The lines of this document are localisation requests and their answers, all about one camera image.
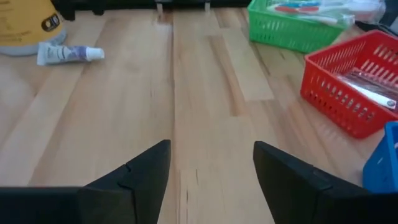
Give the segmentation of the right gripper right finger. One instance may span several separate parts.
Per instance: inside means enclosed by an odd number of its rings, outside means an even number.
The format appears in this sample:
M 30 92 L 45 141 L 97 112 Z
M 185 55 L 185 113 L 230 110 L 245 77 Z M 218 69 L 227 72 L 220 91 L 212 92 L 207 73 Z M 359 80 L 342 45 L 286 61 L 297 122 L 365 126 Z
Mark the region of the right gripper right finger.
M 253 161 L 275 224 L 352 224 L 355 200 L 369 192 L 268 143 L 254 143 Z

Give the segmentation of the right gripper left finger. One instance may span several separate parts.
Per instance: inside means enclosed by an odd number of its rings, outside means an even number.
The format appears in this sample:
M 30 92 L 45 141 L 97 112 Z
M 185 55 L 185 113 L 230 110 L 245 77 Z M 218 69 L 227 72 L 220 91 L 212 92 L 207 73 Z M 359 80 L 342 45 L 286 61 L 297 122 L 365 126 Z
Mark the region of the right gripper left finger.
M 169 179 L 164 139 L 78 191 L 82 224 L 157 224 Z

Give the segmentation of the toothpaste packet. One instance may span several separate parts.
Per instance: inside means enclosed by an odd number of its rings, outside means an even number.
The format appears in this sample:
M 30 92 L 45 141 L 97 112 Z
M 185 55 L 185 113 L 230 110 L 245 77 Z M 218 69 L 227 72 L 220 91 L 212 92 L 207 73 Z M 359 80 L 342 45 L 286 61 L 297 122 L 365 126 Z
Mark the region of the toothpaste packet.
M 382 95 L 398 95 L 398 87 L 393 87 L 386 82 L 380 81 L 374 75 L 357 68 L 345 74 L 338 73 L 337 78 L 352 87 L 362 88 Z

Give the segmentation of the clear bagged tube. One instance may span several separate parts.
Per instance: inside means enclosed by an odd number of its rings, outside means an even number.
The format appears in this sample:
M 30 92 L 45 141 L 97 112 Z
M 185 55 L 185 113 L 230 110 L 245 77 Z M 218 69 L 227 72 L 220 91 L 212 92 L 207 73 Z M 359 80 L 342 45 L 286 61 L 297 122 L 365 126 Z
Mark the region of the clear bagged tube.
M 301 20 L 320 22 L 329 26 L 352 26 L 355 23 L 353 15 L 347 14 L 286 14 L 279 13 L 283 16 L 294 17 Z

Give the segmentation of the toothbrush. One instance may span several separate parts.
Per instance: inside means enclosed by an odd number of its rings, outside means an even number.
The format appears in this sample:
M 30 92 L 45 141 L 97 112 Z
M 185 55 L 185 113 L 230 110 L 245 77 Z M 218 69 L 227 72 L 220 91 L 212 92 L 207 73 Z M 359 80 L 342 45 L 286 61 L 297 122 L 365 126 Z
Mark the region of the toothbrush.
M 384 0 L 280 0 L 267 10 L 294 16 L 335 17 L 377 22 L 386 11 Z

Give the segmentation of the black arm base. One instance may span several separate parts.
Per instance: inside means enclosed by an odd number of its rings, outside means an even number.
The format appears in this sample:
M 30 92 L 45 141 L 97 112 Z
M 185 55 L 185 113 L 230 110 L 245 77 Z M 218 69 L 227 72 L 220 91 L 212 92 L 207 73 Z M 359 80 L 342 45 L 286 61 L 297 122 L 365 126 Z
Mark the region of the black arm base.
M 247 7 L 252 0 L 211 0 L 212 7 Z M 108 10 L 156 9 L 155 0 L 51 0 L 56 10 L 67 21 L 75 20 L 77 11 L 91 11 L 102 16 Z M 164 9 L 204 8 L 204 0 L 162 0 Z

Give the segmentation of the blue plastic basket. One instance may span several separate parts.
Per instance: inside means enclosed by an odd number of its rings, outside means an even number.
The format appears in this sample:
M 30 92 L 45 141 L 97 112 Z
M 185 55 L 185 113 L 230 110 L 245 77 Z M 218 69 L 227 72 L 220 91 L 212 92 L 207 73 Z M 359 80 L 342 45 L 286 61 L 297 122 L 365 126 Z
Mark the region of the blue plastic basket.
M 363 187 L 374 193 L 398 192 L 398 121 L 385 125 L 384 136 L 363 167 Z

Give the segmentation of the red plastic basket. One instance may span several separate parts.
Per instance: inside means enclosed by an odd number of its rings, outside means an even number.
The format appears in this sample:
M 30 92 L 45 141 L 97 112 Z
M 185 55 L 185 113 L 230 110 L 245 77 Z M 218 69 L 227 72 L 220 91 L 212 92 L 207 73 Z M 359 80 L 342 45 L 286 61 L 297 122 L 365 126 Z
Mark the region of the red plastic basket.
M 305 56 L 300 94 L 354 138 L 362 139 L 398 120 L 391 111 L 344 83 L 352 70 L 374 75 L 398 90 L 398 37 L 372 30 Z

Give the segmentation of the white purple toothpaste tube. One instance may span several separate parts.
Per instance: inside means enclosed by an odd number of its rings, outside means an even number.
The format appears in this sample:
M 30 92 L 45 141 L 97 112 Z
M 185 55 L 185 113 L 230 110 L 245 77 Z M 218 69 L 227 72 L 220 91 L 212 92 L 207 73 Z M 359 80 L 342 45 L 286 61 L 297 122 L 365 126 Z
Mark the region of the white purple toothpaste tube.
M 37 65 L 55 65 L 68 62 L 90 62 L 105 58 L 101 48 L 87 46 L 53 45 L 40 42 L 37 52 Z

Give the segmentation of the green plastic basket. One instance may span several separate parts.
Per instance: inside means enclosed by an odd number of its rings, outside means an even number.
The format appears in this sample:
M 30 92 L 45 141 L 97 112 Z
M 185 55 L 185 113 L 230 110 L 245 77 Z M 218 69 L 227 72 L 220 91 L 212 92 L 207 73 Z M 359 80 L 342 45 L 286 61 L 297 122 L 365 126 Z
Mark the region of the green plastic basket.
M 303 53 L 326 47 L 347 28 L 283 16 L 267 10 L 280 0 L 252 0 L 248 6 L 249 38 Z

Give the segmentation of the yellow bottle with white cap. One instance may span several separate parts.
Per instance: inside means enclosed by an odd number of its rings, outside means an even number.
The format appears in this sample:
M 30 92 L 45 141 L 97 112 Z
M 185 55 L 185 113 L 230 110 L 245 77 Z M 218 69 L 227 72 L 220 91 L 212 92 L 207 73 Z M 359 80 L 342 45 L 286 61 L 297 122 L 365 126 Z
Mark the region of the yellow bottle with white cap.
M 40 42 L 62 44 L 67 36 L 51 0 L 0 0 L 0 54 L 36 54 Z

